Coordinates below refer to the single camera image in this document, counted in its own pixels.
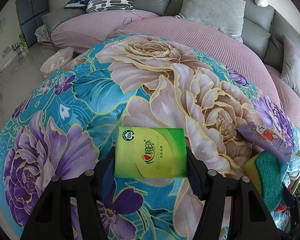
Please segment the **purple package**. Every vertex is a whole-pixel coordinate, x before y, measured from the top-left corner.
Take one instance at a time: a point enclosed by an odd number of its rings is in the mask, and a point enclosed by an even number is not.
[[[273,130],[266,126],[255,125],[253,122],[244,125],[237,130],[248,141],[270,152],[283,162],[290,162],[293,151],[292,146],[280,138]]]

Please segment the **tissue box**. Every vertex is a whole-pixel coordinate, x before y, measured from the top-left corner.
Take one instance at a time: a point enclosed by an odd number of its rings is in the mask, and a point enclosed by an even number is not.
[[[185,178],[183,129],[119,127],[114,176],[119,178]]]

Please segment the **tile floor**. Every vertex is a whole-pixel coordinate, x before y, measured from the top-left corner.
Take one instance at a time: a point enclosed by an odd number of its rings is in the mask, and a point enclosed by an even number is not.
[[[53,54],[50,46],[35,43],[26,57],[17,56],[0,74],[0,131],[21,102],[45,78],[41,65]]]

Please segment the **gray pillow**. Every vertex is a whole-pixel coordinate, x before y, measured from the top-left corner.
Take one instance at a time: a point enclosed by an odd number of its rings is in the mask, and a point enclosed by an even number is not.
[[[300,50],[283,35],[283,65],[281,80],[287,83],[300,97]]]
[[[184,0],[177,18],[221,31],[242,43],[243,0]]]

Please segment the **sponge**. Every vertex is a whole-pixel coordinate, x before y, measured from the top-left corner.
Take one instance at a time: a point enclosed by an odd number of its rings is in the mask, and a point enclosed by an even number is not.
[[[254,164],[259,173],[263,200],[272,212],[283,198],[279,160],[264,151],[258,155]]]
[[[260,195],[262,195],[262,187],[261,187],[261,180],[259,176],[259,172],[254,165],[255,160],[259,157],[260,154],[253,156],[251,159],[247,161],[247,163],[243,166],[244,172],[252,181],[253,185],[256,187],[257,191]]]

